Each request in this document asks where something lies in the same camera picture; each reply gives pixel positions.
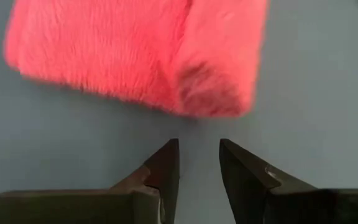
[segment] folded towel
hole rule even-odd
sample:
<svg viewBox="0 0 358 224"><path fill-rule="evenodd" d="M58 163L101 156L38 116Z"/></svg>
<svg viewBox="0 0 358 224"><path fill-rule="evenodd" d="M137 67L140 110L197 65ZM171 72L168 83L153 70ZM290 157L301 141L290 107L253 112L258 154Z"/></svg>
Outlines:
<svg viewBox="0 0 358 224"><path fill-rule="evenodd" d="M176 114L254 98L267 0L16 0L4 53L25 77Z"/></svg>

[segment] pink fleece cloth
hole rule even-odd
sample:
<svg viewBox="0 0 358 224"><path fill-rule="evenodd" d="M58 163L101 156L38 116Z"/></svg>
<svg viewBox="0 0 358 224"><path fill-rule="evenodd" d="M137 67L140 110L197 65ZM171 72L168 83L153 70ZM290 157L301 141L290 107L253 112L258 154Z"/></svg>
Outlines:
<svg viewBox="0 0 358 224"><path fill-rule="evenodd" d="M36 80L176 114L250 110L267 0L16 0L5 57Z"/></svg>

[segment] fuzzy pink towel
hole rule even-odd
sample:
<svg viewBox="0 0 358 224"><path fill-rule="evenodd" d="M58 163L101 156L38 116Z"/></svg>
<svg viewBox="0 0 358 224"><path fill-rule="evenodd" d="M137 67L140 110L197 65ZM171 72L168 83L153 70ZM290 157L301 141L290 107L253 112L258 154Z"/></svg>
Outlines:
<svg viewBox="0 0 358 224"><path fill-rule="evenodd" d="M176 114L252 106L267 0L16 0L5 40L24 76Z"/></svg>

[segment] pink fabric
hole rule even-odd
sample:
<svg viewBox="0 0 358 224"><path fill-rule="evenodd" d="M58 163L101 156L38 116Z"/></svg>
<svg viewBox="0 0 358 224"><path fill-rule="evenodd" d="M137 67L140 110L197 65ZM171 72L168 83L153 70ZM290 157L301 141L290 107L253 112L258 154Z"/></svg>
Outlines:
<svg viewBox="0 0 358 224"><path fill-rule="evenodd" d="M249 111L267 0L16 0L5 57L26 77L176 114Z"/></svg>

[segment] table surface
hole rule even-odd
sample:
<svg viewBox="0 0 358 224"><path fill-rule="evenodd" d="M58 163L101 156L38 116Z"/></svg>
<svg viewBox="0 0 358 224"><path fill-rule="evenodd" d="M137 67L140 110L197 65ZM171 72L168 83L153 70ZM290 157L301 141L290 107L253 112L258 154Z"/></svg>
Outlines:
<svg viewBox="0 0 358 224"><path fill-rule="evenodd" d="M11 4L0 0L0 192L108 187L170 138L177 223L234 223L220 138L317 187L358 187L358 1L271 1L254 110L219 120L23 80L1 53Z"/></svg>

